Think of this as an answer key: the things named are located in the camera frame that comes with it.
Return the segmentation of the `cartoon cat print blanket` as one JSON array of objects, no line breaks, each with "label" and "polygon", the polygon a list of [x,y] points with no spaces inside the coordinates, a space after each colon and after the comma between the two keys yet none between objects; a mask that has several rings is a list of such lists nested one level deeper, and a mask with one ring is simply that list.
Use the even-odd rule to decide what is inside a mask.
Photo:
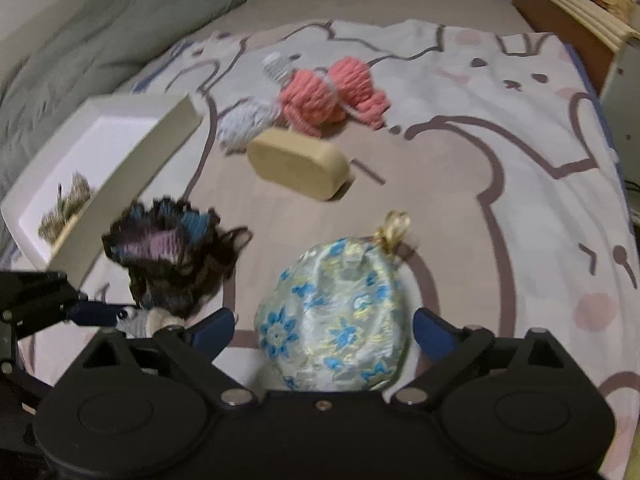
[{"label": "cartoon cat print blanket", "polygon": [[[277,103],[262,70],[271,53],[307,70],[359,58],[390,101],[381,129],[352,118],[322,128],[355,177],[333,200],[262,180],[246,151],[218,145],[230,107]],[[639,259],[599,100],[558,38],[299,23],[192,44],[136,94],[190,96],[203,119],[131,203],[186,200],[253,237],[184,327],[130,339],[66,318],[44,330],[32,365],[51,390],[32,430],[60,478],[623,477],[639,418]],[[91,195],[75,174],[39,236],[60,242]],[[259,304],[308,249],[369,238],[391,211],[410,218],[396,249],[409,339],[395,380],[271,385]],[[103,244],[82,284],[68,284],[79,301],[143,309]],[[209,360],[186,330],[221,308],[235,332]],[[465,332],[440,362],[413,338],[422,308]]]}]

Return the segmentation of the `wooden bed headboard shelf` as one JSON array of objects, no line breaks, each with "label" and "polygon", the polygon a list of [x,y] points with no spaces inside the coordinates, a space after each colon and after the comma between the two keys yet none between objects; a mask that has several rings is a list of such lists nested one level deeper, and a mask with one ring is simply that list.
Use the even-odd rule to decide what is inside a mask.
[{"label": "wooden bed headboard shelf", "polygon": [[616,54],[638,30],[590,0],[512,0],[535,32],[553,32],[579,54],[587,75],[601,93]]}]

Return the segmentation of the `white grey yarn ball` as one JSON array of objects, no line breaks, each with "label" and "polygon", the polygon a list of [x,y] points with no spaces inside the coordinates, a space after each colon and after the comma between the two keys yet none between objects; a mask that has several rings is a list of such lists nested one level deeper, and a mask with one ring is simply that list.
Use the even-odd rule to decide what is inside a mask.
[{"label": "white grey yarn ball", "polygon": [[216,139],[226,155],[244,153],[247,145],[273,127],[281,115],[276,102],[247,99],[224,112],[217,122]]}]

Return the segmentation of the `floral brocade drawstring pouch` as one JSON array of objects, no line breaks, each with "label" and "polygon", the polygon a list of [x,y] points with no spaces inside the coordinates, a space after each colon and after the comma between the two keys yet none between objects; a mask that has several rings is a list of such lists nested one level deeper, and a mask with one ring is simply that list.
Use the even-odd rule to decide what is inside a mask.
[{"label": "floral brocade drawstring pouch", "polygon": [[391,211],[371,237],[314,246],[282,271],[254,317],[271,385],[346,392],[395,380],[409,339],[396,249],[409,228]]}]

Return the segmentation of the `oval wooden box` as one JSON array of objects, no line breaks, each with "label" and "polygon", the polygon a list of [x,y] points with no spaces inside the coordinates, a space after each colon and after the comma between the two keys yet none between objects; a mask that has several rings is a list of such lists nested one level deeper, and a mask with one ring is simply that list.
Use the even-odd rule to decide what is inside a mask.
[{"label": "oval wooden box", "polygon": [[329,141],[270,128],[251,140],[246,156],[258,177],[326,202],[354,182],[347,157]]}]

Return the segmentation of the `white shallow cardboard box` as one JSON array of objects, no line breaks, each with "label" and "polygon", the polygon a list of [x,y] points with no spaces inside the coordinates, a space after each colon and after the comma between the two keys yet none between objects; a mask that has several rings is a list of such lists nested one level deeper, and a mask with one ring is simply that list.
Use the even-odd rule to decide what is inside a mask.
[{"label": "white shallow cardboard box", "polygon": [[[88,99],[56,130],[1,204],[2,217],[22,255],[38,271],[84,281],[102,252],[102,235],[189,140],[203,116],[190,96],[120,94]],[[62,240],[38,234],[44,214],[75,174],[92,195]]]}]

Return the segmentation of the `grey quilted duvet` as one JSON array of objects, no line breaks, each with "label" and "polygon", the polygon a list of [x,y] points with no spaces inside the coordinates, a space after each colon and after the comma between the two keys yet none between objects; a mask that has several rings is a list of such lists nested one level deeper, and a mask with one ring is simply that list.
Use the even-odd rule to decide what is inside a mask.
[{"label": "grey quilted duvet", "polygon": [[183,36],[246,0],[88,0],[1,79],[1,189],[90,96],[107,94]]}]

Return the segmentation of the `dark purple blue crochet piece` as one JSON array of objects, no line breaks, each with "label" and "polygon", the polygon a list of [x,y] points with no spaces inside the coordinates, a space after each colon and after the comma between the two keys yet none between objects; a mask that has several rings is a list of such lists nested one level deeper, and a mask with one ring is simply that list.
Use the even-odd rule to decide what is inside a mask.
[{"label": "dark purple blue crochet piece", "polygon": [[246,226],[225,230],[215,209],[163,197],[133,202],[102,236],[107,259],[124,268],[134,303],[190,318],[230,280],[253,237]]}]

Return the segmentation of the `white side cabinet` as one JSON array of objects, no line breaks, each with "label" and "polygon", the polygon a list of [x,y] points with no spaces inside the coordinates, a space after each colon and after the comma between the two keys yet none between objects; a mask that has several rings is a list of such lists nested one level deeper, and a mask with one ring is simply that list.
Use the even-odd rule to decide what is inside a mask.
[{"label": "white side cabinet", "polygon": [[613,58],[600,101],[611,129],[620,170],[626,180],[639,183],[640,48],[628,36]]}]

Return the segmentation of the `pink crochet octopus toy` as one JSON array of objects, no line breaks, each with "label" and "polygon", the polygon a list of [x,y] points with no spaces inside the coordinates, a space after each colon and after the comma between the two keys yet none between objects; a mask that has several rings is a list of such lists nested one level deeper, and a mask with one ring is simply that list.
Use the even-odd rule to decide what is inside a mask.
[{"label": "pink crochet octopus toy", "polygon": [[373,130],[385,126],[390,101],[375,87],[370,67],[359,58],[346,56],[326,70],[307,70],[271,53],[262,61],[262,70],[280,87],[281,117],[299,133],[320,138],[324,126],[348,118]]}]

